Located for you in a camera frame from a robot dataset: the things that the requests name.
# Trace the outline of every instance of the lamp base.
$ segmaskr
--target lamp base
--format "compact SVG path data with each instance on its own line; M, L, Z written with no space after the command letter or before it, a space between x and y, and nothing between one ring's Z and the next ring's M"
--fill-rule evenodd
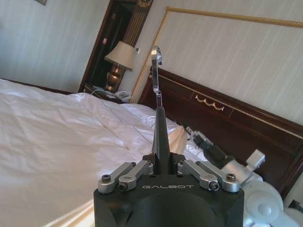
M107 84L105 89L110 92L116 92L121 82L121 71L123 69L119 66L113 66L112 70L107 73Z

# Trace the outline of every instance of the wall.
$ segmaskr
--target wall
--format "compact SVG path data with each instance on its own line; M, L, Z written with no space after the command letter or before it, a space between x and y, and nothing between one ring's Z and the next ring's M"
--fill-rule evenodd
M120 89L133 89L166 6L303 21L300 0L155 0L137 43L141 53ZM164 69L303 124L302 31L171 13L158 45ZM147 72L133 101L146 79Z
M0 78L77 92L109 0L0 0Z
M303 174L299 177L297 182L294 184L293 188L290 190L289 194L284 200L285 207L288 207L289 204L296 200L300 203L303 203Z

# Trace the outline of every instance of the cable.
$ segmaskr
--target cable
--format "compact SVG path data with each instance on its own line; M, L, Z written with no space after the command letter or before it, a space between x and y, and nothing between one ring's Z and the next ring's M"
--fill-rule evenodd
M104 92L103 89L96 89L96 90L93 90L93 91L92 91L91 95L93 95L96 91L103 91L103 92Z

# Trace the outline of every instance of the metal hook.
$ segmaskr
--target metal hook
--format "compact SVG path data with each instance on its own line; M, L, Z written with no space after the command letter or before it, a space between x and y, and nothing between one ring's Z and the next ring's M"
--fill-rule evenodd
M159 90L158 65L162 65L162 54L158 46L151 48L152 89L156 94L157 106L162 106L162 95Z

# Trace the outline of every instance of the bolt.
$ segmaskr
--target bolt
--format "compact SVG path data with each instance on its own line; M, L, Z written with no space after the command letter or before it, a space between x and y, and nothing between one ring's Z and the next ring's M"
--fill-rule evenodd
M212 190L212 191L217 191L217 190L219 190L220 185L218 184L218 182L212 181L212 182L210 182L210 184L209 184L209 188L210 188L210 190Z
M103 183L108 183L108 182L110 182L110 179L111 179L111 177L110 177L110 175L108 175L108 174L105 174L105 175L103 175L103 176L101 177L101 180L102 180Z
M121 182L120 184L119 184L119 190L121 191L121 192L126 192L127 191L127 188L128 188L128 185L127 185L127 183L125 183L125 182Z
M236 181L236 176L235 176L235 174L227 174L226 179L230 182L235 182Z

